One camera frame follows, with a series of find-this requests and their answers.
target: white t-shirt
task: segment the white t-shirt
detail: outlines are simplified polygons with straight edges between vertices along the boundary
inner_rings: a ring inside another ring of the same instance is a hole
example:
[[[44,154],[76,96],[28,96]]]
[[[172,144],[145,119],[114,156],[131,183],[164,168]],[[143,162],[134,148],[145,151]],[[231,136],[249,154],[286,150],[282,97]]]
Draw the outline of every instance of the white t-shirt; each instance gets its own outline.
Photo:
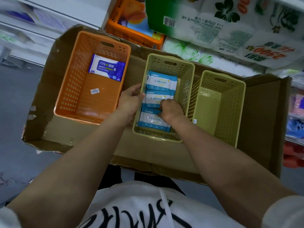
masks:
[[[0,209],[0,228],[20,228],[17,215]],[[222,212],[170,188],[130,181],[98,190],[79,228],[243,227]],[[272,205],[263,228],[304,227],[304,197],[289,196]]]

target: barcode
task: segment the barcode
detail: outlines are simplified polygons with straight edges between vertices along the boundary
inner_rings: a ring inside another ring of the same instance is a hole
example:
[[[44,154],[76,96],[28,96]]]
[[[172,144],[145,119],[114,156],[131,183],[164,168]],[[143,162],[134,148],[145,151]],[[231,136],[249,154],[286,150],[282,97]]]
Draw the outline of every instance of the barcode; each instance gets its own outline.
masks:
[[[165,26],[175,27],[175,23],[176,23],[176,20],[174,20],[170,17],[164,16],[164,25]]]
[[[91,94],[98,94],[99,93],[99,88],[91,90]]]

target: gray floor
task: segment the gray floor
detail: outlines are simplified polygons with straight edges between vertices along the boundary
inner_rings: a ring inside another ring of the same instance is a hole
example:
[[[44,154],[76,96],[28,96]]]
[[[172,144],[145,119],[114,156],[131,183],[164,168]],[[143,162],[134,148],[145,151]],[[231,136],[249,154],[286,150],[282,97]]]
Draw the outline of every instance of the gray floor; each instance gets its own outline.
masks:
[[[0,66],[0,205],[20,193],[26,183],[35,178],[60,154],[36,150],[21,141],[22,130],[39,82],[42,68],[30,66],[22,70]],[[122,170],[123,181],[131,180],[134,173]],[[223,210],[207,186],[174,180],[190,198]],[[283,168],[282,183],[304,195],[304,168]]]

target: orange plastic basket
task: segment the orange plastic basket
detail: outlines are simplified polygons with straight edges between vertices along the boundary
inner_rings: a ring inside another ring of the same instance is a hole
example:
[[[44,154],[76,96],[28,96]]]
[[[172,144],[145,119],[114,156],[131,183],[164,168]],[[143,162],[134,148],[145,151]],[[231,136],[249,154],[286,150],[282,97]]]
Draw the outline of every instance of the orange plastic basket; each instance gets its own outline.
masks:
[[[80,31],[56,101],[55,115],[84,124],[100,124],[117,107],[130,53],[129,45]],[[121,82],[89,73],[93,54],[125,62]],[[100,92],[91,94],[96,88]]]
[[[161,49],[166,37],[164,34],[154,32],[153,37],[150,37],[120,25],[119,21],[121,17],[127,20],[133,19],[133,21],[136,21],[137,23],[142,22],[147,18],[144,3],[140,3],[136,0],[118,0],[107,22],[106,31],[109,34],[134,42],[138,45],[153,49]]]

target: alcohol wipes package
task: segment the alcohol wipes package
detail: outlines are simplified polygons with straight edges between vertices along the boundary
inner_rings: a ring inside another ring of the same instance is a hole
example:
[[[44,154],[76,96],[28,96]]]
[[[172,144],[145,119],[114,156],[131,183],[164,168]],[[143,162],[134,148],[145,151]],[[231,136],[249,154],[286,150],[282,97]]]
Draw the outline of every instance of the alcohol wipes package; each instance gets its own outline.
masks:
[[[121,81],[125,66],[125,62],[115,61],[94,54],[89,66],[89,73]]]
[[[147,89],[148,90],[173,90],[175,93],[177,85],[177,77],[157,73],[154,71],[149,72]]]
[[[173,99],[174,91],[167,90],[146,90],[145,99],[143,100],[143,107],[159,109],[161,100]]]
[[[156,109],[151,109],[147,107],[142,107],[138,126],[140,127],[149,127],[153,129],[164,130],[166,132],[170,132],[170,125],[165,123],[158,114],[161,111]]]

